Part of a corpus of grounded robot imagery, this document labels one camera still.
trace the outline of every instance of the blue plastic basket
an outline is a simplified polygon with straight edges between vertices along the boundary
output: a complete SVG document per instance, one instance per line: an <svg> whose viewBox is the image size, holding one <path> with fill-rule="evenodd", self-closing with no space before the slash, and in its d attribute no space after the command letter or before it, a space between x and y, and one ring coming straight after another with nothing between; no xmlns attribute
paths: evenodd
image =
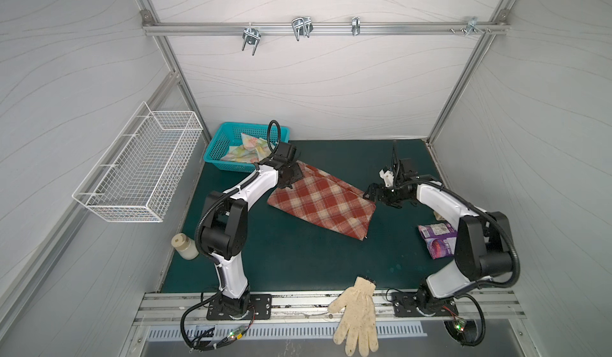
<svg viewBox="0 0 612 357"><path fill-rule="evenodd" d="M270 130L270 142L272 145L276 145L277 128L272 126ZM255 166L249 163L239 162L225 162L220 161L225 154L228 153L230 146L240 146L242 144L241 133L248 134L252 137L264 138L267 136L267 124L254 124L254 123L238 123L238 122L226 122L223 123L215 137L210 141L208 148L204 154L204 161L212 163L219 170L227 171L238 171L238 172L253 172ZM280 140L282 142L289 141L289 128L280 127Z"/></svg>

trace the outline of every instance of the black mounting plate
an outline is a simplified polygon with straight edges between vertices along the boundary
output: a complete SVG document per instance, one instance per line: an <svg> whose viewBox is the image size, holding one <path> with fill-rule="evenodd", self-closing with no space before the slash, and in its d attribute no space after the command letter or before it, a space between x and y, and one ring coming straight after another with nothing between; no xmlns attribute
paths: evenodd
<svg viewBox="0 0 612 357"><path fill-rule="evenodd" d="M255 307L255 319L256 320L269 320L272 308L272 295L251 295L249 306ZM253 318L253 312L251 309L243 317L230 316L227 311L224 311L221 305L221 300L211 301L208 306L208 313L206 314L206 320L218 321L218 320L250 320Z"/></svg>
<svg viewBox="0 0 612 357"><path fill-rule="evenodd" d="M417 306L414 303L415 292L391 292L391 301L393 303L393 315L395 317L423 317L423 315L417 310ZM455 300L450 298L445 304L450 310L456 315L459 314L455 305ZM439 312L436 312L432 317L449 317L450 313L444 308Z"/></svg>

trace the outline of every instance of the cotton glove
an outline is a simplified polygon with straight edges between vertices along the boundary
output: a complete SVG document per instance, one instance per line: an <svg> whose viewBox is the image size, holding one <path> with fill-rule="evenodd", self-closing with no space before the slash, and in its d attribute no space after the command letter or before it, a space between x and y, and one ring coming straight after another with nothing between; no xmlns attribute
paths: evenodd
<svg viewBox="0 0 612 357"><path fill-rule="evenodd" d="M342 292L340 297L327 307L330 313L337 313L346 307L342 321L333 334L336 345L342 344L346 338L345 352L347 356L355 353L357 339L359 339L359 354L366 357L370 350L378 350L378 336L376 335L376 314L372 294L376 285L363 277L355 280L355 285Z"/></svg>

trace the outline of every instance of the plaid cloth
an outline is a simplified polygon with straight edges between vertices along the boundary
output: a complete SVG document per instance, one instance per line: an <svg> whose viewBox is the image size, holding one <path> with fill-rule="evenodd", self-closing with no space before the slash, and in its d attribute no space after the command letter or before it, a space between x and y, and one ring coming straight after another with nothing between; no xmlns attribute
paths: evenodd
<svg viewBox="0 0 612 357"><path fill-rule="evenodd" d="M376 205L363 191L306 163L293 188L277 188L268 204L307 222L363 240Z"/></svg>

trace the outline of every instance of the white wire basket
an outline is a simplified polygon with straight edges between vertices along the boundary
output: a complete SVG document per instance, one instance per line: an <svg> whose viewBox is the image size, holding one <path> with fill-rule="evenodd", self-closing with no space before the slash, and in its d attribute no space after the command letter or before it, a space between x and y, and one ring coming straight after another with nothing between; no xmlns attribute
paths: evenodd
<svg viewBox="0 0 612 357"><path fill-rule="evenodd" d="M192 111L151 111L142 104L145 115L134 114L72 194L108 222L162 222L202 132ZM126 133L129 127L134 132ZM109 154L113 148L120 148L116 156Z"/></svg>

